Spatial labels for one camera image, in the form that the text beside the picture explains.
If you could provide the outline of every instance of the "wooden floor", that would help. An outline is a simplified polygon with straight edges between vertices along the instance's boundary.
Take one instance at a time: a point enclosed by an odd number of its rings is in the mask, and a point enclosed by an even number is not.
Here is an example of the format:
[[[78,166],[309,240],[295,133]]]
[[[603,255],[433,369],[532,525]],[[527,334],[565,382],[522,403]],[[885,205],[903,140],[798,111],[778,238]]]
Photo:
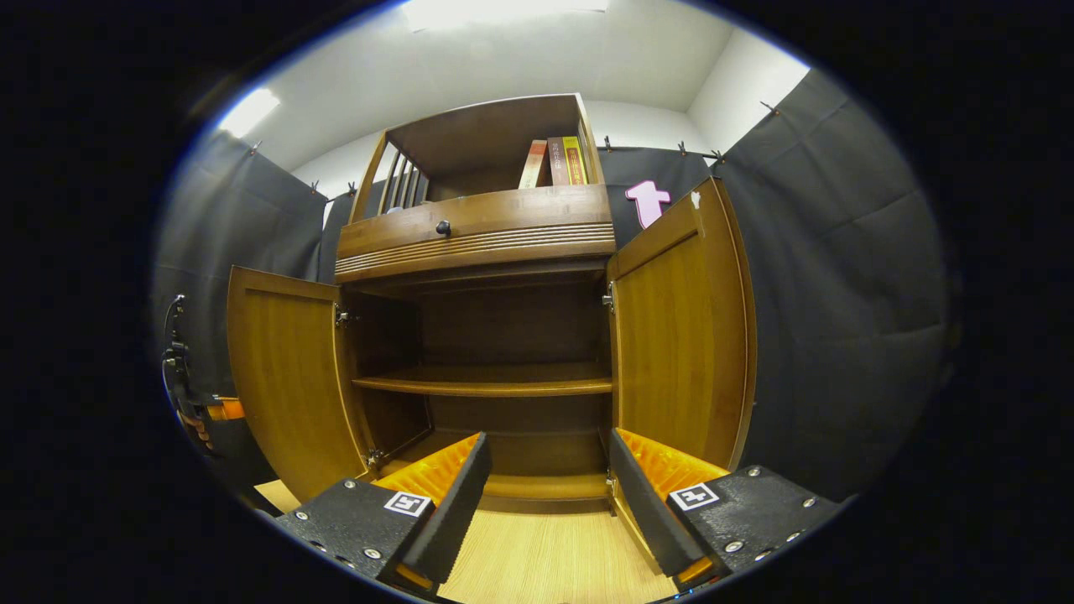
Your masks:
[[[438,593],[466,604],[643,603],[676,593],[608,512],[478,509]]]

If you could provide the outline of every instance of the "book spine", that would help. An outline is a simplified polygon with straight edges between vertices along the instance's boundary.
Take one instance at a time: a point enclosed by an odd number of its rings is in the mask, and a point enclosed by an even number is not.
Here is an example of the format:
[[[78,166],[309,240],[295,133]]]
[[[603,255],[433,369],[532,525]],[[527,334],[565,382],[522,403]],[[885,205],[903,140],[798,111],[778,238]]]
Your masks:
[[[552,168],[552,184],[569,185],[570,172],[567,170],[567,155],[563,148],[563,136],[548,140],[548,162]]]
[[[522,179],[519,181],[520,189],[532,189],[540,186],[540,175],[545,168],[545,149],[548,146],[546,141],[534,141],[529,144],[529,155],[526,156],[526,164],[522,170]]]
[[[567,159],[567,171],[571,185],[585,185],[589,181],[585,177],[585,168],[582,167],[582,147],[578,144],[578,136],[564,136],[563,150]]]

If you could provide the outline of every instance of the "cabinet door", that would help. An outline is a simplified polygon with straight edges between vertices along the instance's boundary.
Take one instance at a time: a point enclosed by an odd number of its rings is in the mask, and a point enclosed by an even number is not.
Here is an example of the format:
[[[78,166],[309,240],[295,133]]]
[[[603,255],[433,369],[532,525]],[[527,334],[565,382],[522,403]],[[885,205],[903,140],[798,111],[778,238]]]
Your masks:
[[[720,181],[672,205],[608,263],[615,426],[734,470],[753,406],[753,289]]]
[[[303,503],[368,473],[368,434],[350,385],[352,350],[345,328],[335,326],[338,302],[338,287],[231,269],[235,389],[265,458]]]

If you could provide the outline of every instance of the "black cable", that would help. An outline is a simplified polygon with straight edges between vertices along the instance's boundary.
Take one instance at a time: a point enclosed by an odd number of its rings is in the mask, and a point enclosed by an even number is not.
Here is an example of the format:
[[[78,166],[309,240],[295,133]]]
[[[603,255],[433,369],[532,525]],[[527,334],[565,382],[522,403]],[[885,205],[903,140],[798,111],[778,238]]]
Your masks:
[[[164,312],[164,342],[165,343],[169,341],[169,337],[168,337],[168,319],[171,318],[171,316],[172,316],[172,308],[174,308],[175,305],[178,304],[179,302],[183,302],[183,300],[185,298],[186,298],[186,296],[183,296],[182,293],[178,294],[178,296],[176,296],[175,300],[172,300],[172,303],[168,305],[168,311]]]

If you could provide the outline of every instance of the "black curtain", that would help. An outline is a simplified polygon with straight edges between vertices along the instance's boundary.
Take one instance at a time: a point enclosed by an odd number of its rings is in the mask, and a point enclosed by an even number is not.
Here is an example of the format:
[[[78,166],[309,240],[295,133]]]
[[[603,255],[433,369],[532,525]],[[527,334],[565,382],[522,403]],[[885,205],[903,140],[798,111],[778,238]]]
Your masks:
[[[730,195],[757,315],[742,457],[833,500],[894,457],[937,379],[944,249],[895,143],[812,70],[712,172]]]
[[[634,200],[627,199],[627,189],[642,181],[652,181],[657,190],[667,191],[668,203],[661,211],[690,193],[701,181],[709,177],[709,169],[700,155],[677,150],[643,147],[601,147],[600,167],[608,185],[608,203],[615,230],[615,247],[622,248],[642,231]]]
[[[223,132],[195,147],[173,183],[157,229],[150,355],[159,358],[168,345],[164,313],[183,293],[178,327],[190,348],[191,396],[234,397],[227,337],[231,267],[315,279],[326,200]],[[252,489],[276,475],[246,421],[206,425],[214,452],[221,456],[212,463],[217,476],[256,506],[275,512]]]

